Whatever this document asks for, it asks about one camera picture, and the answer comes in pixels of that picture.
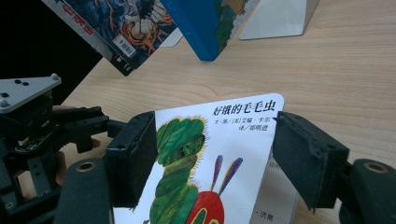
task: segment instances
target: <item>light wood surface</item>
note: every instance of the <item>light wood surface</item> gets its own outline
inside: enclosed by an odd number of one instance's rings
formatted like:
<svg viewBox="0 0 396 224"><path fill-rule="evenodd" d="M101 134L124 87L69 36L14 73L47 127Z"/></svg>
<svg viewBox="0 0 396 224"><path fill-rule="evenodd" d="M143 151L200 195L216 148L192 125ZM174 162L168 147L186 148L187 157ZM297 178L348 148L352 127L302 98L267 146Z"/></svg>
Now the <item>light wood surface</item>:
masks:
<svg viewBox="0 0 396 224"><path fill-rule="evenodd" d="M235 37L211 63L200 62L183 38L158 49L124 77L103 59L64 102L101 106L128 121L150 110L269 92L350 148L396 167L396 1L321 0L304 35L241 41ZM101 157L111 139L84 155L63 149L67 163ZM339 223L335 209L315 214L299 201L295 223Z"/></svg>

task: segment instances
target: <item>caterpillar illustration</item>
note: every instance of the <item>caterpillar illustration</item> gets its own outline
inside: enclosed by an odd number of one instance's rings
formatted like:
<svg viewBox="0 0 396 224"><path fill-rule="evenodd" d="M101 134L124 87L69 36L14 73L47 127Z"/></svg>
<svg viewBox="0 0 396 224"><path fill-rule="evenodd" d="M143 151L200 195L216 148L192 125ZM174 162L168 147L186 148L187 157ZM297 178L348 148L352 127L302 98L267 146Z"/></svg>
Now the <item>caterpillar illustration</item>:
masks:
<svg viewBox="0 0 396 224"><path fill-rule="evenodd" d="M164 167L163 177L155 190L149 222L157 223L223 223L224 208L220 194L242 163L238 158L230 166L219 194L212 189L219 176L222 156L218 156L210 191L199 192L191 181L194 167L205 144L205 121L200 118L172 119L157 132L157 162Z"/></svg>

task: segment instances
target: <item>children's book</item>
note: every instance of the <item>children's book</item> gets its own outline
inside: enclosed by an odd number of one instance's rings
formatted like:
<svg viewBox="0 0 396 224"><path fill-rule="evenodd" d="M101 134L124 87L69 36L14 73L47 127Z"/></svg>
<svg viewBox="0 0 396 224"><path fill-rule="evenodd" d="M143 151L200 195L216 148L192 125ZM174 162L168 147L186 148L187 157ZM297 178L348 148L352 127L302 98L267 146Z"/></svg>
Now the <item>children's book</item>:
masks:
<svg viewBox="0 0 396 224"><path fill-rule="evenodd" d="M76 13L108 48L125 61L129 73L138 68L177 28L160 0L52 0Z"/></svg>
<svg viewBox="0 0 396 224"><path fill-rule="evenodd" d="M214 61L259 0L162 0L202 61Z"/></svg>
<svg viewBox="0 0 396 224"><path fill-rule="evenodd" d="M99 36L70 6L61 0L41 0L59 18L70 26L81 38L89 43L123 75L128 76L134 69Z"/></svg>
<svg viewBox="0 0 396 224"><path fill-rule="evenodd" d="M156 111L157 160L115 222L290 223L297 193L271 156L283 105L270 93Z"/></svg>

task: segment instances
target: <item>colorful book cover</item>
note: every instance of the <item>colorful book cover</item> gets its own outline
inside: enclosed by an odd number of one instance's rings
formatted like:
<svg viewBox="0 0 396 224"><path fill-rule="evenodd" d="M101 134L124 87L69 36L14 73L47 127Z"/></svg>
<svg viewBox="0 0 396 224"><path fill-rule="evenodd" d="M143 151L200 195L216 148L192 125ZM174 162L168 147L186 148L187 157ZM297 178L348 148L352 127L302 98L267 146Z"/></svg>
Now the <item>colorful book cover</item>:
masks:
<svg viewBox="0 0 396 224"><path fill-rule="evenodd" d="M138 68L177 28L160 0L64 0L125 60Z"/></svg>
<svg viewBox="0 0 396 224"><path fill-rule="evenodd" d="M162 0L202 61L214 61L259 0Z"/></svg>
<svg viewBox="0 0 396 224"><path fill-rule="evenodd" d="M283 105L271 93L156 111L157 160L138 206L115 208L115 222L250 223L263 216L256 202Z"/></svg>

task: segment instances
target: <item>dark background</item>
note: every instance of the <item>dark background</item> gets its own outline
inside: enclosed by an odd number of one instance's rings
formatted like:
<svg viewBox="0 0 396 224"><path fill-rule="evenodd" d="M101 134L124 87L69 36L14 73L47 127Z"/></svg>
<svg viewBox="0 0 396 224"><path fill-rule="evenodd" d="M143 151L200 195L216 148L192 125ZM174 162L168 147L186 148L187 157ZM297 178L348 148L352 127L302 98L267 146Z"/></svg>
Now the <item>dark background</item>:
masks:
<svg viewBox="0 0 396 224"><path fill-rule="evenodd" d="M52 97L60 105L102 56L40 0L3 1L1 8L0 78L56 73L62 84Z"/></svg>

